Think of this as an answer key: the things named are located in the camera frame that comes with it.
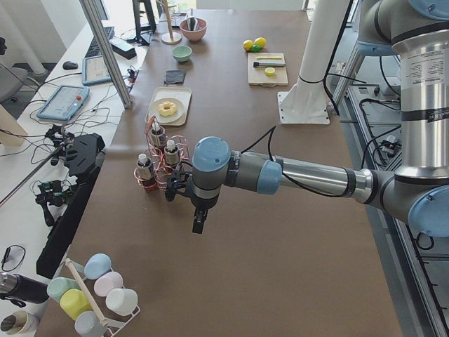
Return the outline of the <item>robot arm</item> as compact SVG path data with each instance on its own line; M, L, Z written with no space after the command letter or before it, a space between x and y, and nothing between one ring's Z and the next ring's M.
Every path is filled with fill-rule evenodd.
M362 53L401 59L402 162L395 171L326 166L233 151L218 137L200 140L190 172L175 171L166 199L195 205L202 233L222 186L274 194L282 185L326 197L351 197L431 237L448 236L448 2L363 1Z

